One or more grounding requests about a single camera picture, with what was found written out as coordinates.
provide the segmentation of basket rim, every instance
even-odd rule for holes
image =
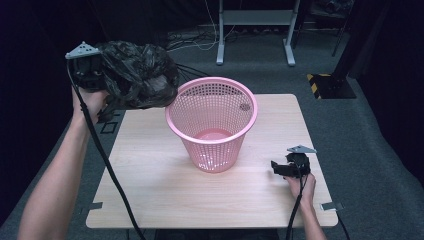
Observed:
[[[224,77],[203,77],[203,78],[197,78],[194,80],[191,80],[189,82],[184,83],[183,85],[181,85],[178,88],[178,96],[180,96],[180,94],[182,92],[185,92],[187,89],[195,87],[195,86],[200,86],[202,84],[205,83],[223,83],[223,84],[229,84],[231,86],[236,86],[238,88],[238,90],[242,91],[244,94],[246,94],[252,101],[253,104],[253,113],[252,113],[252,117],[249,120],[249,123],[242,129],[240,130],[238,133],[227,137],[227,138],[222,138],[222,139],[218,139],[218,140],[201,140],[201,139],[197,139],[197,138],[193,138],[193,137],[189,137],[187,135],[185,135],[184,133],[182,133],[180,130],[178,130],[178,128],[174,125],[174,123],[171,121],[171,117],[170,117],[170,109],[172,108],[172,106],[174,105],[174,102],[172,102],[170,105],[165,107],[165,116],[166,116],[166,121],[168,123],[168,126],[171,128],[171,130],[177,134],[179,137],[193,142],[193,143],[197,143],[197,144],[222,144],[222,143],[227,143],[227,142],[231,142],[243,135],[245,135],[250,128],[252,128],[253,124],[256,121],[256,118],[258,116],[258,103],[256,101],[256,98],[254,96],[254,94],[243,84],[241,84],[240,82],[233,80],[233,79],[229,79],[229,78],[224,78]]]

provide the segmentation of metal stand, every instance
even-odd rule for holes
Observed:
[[[296,0],[292,10],[226,10],[223,9],[223,0],[219,0],[219,45],[216,64],[224,63],[224,25],[288,25],[287,39],[283,40],[287,63],[294,66],[294,56],[291,47],[294,25],[300,0]]]

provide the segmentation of hand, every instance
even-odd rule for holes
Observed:
[[[294,198],[297,198],[300,192],[300,180],[299,178],[284,177],[290,185],[290,190]],[[310,173],[302,177],[302,182],[305,185],[302,192],[301,203],[312,205],[314,192],[315,192],[315,176]]]
[[[97,123],[97,121],[99,120],[98,113],[105,107],[106,105],[105,99],[108,93],[104,90],[90,93],[82,88],[79,88],[79,92],[85,104],[87,105],[88,111],[90,113],[91,121],[93,121],[93,123]],[[77,94],[75,93],[74,88],[72,88],[72,100],[73,100],[73,106],[74,106],[73,119],[84,118],[84,113],[81,110],[81,103],[80,103],[80,100],[78,99]]]

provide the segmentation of plastic basket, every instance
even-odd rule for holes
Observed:
[[[183,84],[165,113],[193,163],[202,171],[219,173],[236,162],[258,107],[252,92],[241,83],[206,77]]]

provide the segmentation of person's right arm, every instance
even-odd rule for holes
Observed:
[[[297,198],[300,191],[300,180],[298,178],[291,177],[285,177],[284,179],[286,179],[289,183],[293,197]],[[325,236],[324,231],[322,231],[313,206],[316,183],[315,176],[310,173],[307,177],[304,176],[302,181],[304,182],[305,187],[302,192],[302,199],[300,200],[300,211],[305,225],[306,239],[325,240],[327,237]]]

